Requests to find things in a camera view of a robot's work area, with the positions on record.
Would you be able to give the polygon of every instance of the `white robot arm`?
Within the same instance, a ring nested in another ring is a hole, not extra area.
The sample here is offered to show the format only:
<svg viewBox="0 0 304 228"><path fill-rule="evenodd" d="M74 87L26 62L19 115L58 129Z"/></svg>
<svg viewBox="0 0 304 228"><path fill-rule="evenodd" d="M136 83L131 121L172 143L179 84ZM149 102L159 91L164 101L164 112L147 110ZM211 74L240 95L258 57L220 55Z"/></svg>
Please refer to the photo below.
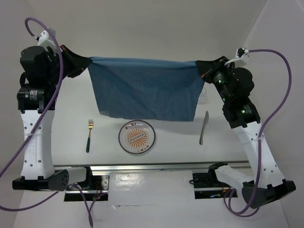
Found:
<svg viewBox="0 0 304 228"><path fill-rule="evenodd" d="M254 175L247 176L220 162L210 166L209 176L212 182L226 183L236 189L248 203L259 174L255 198L250 205L255 209L286 196L295 190L295 184L285 179L271 154L264 133L260 133L260 117L248 98L254 87L251 73L244 68L234 67L235 62L243 66L248 60L249 51L239 48L235 59L228 60L223 56L214 61L197 61L196 65L201 78L214 84L221 96L224 116L243 144ZM262 151L261 170L258 169L258 141L261 142Z"/></svg>
<svg viewBox="0 0 304 228"><path fill-rule="evenodd" d="M78 56L61 47L64 60L64 77L81 74L91 59ZM18 108L21 111L25 139L41 116L54 94L59 73L59 59L54 42L43 31L38 45L21 52L20 62L25 70L21 75L21 89L18 92ZM55 170L51 155L52 122L55 102L46 112L29 143L25 147L23 169L20 178L13 181L16 190L57 190L63 191L68 185L86 180L88 168L73 167Z"/></svg>

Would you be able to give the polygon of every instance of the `blue cloth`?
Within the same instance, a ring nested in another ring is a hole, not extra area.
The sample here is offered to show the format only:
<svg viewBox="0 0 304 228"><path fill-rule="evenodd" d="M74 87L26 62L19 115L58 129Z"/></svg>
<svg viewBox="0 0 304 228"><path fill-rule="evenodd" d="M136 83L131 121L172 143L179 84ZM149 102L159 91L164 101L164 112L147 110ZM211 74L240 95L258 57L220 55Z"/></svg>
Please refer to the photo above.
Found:
<svg viewBox="0 0 304 228"><path fill-rule="evenodd" d="M92 57L99 112L114 118L193 121L204 82L195 61Z"/></svg>

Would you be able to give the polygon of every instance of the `plate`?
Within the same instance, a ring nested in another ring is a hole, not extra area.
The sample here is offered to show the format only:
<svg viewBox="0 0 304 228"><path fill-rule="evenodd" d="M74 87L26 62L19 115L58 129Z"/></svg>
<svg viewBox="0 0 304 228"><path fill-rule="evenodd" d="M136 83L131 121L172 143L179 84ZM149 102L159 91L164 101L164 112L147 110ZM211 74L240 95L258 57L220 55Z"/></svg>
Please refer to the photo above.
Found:
<svg viewBox="0 0 304 228"><path fill-rule="evenodd" d="M155 131L145 121L132 120L120 129L118 140L120 146L128 153L145 153L155 142Z"/></svg>

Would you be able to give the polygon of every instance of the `fork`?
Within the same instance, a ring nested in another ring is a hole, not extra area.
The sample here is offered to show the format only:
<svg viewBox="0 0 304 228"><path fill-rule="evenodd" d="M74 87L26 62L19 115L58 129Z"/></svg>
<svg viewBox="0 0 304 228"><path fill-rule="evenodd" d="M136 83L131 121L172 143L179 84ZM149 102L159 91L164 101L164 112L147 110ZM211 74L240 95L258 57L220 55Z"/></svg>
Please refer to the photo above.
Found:
<svg viewBox="0 0 304 228"><path fill-rule="evenodd" d="M94 123L93 120L90 119L89 120L89 137L87 139L87 143L86 143L86 152L89 153L90 152L90 141L91 141L91 130L93 129Z"/></svg>

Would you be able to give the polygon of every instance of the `plate rim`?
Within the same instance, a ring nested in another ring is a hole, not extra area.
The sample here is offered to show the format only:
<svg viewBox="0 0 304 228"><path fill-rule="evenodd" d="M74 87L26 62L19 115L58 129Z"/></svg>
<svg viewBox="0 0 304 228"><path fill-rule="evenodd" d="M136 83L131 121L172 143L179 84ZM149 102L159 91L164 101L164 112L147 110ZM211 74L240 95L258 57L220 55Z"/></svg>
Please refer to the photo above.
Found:
<svg viewBox="0 0 304 228"><path fill-rule="evenodd" d="M130 152L130 151L126 150L126 149L122 146L122 144L121 144L121 142L120 142L120 138L119 138L120 133L121 133L121 131L123 130L123 128L124 128L127 124L129 124L129 123L131 123L131 122L134 122L134 121L140 121L140 122L143 122L143 123L147 124L148 126L151 127L151 129L152 129L152 131L153 131L153 134L154 134L154 140L153 140L153 142L152 142L150 148L147 149L147 150L145 150L145 151L143 151L143 152L140 152L140 153L133 153L133 152ZM144 120L131 120L131 121L125 123L125 124L121 127L121 129L120 129L120 131L119 131L119 134L118 134L118 142L119 142L120 147L121 147L124 151L126 151L127 153L131 153L131 154L142 154L142 153L148 152L148 151L153 147L153 145L154 145L154 143L155 143L155 140L156 140L156 133L155 133L154 128L151 126L151 124L149 124L148 122L146 122L146 121L144 121Z"/></svg>

